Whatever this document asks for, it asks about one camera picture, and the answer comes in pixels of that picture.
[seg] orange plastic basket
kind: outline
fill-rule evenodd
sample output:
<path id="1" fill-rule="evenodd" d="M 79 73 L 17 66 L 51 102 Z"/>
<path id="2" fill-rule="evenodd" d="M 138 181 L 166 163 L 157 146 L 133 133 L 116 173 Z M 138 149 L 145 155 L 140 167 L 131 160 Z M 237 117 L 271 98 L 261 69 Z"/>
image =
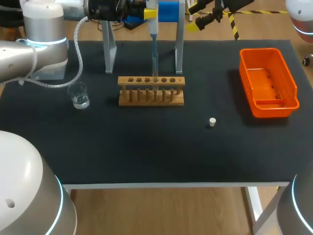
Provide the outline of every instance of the orange plastic basket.
<path id="1" fill-rule="evenodd" d="M 297 86 L 278 49 L 242 49 L 239 72 L 255 117 L 288 117 L 299 108 Z"/>

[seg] wooden test tube rack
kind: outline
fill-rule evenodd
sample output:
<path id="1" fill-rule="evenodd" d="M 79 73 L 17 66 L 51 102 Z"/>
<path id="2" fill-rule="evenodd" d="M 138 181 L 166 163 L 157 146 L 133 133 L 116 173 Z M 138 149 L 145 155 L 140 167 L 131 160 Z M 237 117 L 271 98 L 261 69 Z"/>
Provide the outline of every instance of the wooden test tube rack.
<path id="1" fill-rule="evenodd" d="M 184 105 L 182 87 L 185 86 L 184 77 L 118 77 L 118 85 L 122 87 L 119 95 L 119 106 L 179 106 Z"/>

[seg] wooden peg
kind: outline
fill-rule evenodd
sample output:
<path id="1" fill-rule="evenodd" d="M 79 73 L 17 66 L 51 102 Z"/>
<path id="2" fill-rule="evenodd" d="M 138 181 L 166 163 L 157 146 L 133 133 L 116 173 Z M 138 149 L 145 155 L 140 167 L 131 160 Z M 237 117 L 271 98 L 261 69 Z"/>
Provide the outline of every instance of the wooden peg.
<path id="1" fill-rule="evenodd" d="M 133 101 L 133 90 L 132 88 L 129 89 L 129 102 Z"/>
<path id="2" fill-rule="evenodd" d="M 147 88 L 146 89 L 146 101 L 148 101 L 149 100 L 149 89 Z"/>
<path id="3" fill-rule="evenodd" d="M 173 101 L 174 89 L 171 89 L 171 102 Z"/>
<path id="4" fill-rule="evenodd" d="M 126 98 L 126 86 L 122 86 L 123 96 Z"/>
<path id="5" fill-rule="evenodd" d="M 154 95 L 153 101 L 156 102 L 157 101 L 157 91 L 156 90 L 153 90 L 153 95 Z"/>
<path id="6" fill-rule="evenodd" d="M 165 102 L 165 89 L 162 89 L 162 102 Z"/>
<path id="7" fill-rule="evenodd" d="M 180 91 L 181 91 L 181 86 L 178 86 L 178 88 L 177 88 L 177 94 L 180 94 Z"/>
<path id="8" fill-rule="evenodd" d="M 140 102 L 140 88 L 137 89 L 137 101 Z"/>

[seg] black tabletop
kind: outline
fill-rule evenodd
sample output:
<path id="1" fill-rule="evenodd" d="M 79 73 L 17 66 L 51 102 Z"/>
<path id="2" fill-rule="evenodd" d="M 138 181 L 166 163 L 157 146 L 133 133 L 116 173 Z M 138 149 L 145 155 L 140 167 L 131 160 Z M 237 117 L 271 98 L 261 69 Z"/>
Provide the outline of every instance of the black tabletop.
<path id="1" fill-rule="evenodd" d="M 290 181 L 312 159 L 313 92 L 289 41 L 184 43 L 183 107 L 119 107 L 117 77 L 151 75 L 151 42 L 119 42 L 105 74 L 102 42 L 81 42 L 90 106 L 66 89 L 8 84 L 0 129 L 29 140 L 63 184 Z M 256 119 L 239 75 L 239 50 L 281 50 L 298 86 L 289 118 Z M 175 74 L 173 42 L 159 42 L 159 75 Z M 73 46 L 66 80 L 78 71 Z M 209 118 L 216 126 L 208 128 Z"/>

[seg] floor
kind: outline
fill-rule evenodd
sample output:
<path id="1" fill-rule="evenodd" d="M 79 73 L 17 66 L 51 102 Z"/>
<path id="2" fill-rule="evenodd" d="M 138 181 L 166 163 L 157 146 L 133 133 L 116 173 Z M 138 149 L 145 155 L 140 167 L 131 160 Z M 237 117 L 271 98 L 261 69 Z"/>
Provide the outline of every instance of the floor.
<path id="1" fill-rule="evenodd" d="M 211 11 L 209 4 L 204 11 Z M 255 0 L 242 10 L 286 10 L 284 0 Z M 303 42 L 288 14 L 236 14 L 241 40 L 289 39 L 299 60 L 313 46 Z M 72 38 L 76 23 L 67 22 Z M 116 40 L 151 40 L 146 24 L 135 30 L 114 31 Z M 185 40 L 234 40 L 228 17 L 205 30 L 185 32 Z M 96 23 L 86 23 L 79 40 L 102 40 Z M 159 23 L 158 40 L 175 40 L 176 24 Z M 313 83 L 312 68 L 304 68 Z M 263 208 L 276 193 L 276 187 L 259 187 Z M 78 216 L 77 235 L 250 235 L 251 221 L 241 188 L 165 188 L 79 190 L 73 195 Z M 273 228 L 269 235 L 277 235 Z"/>

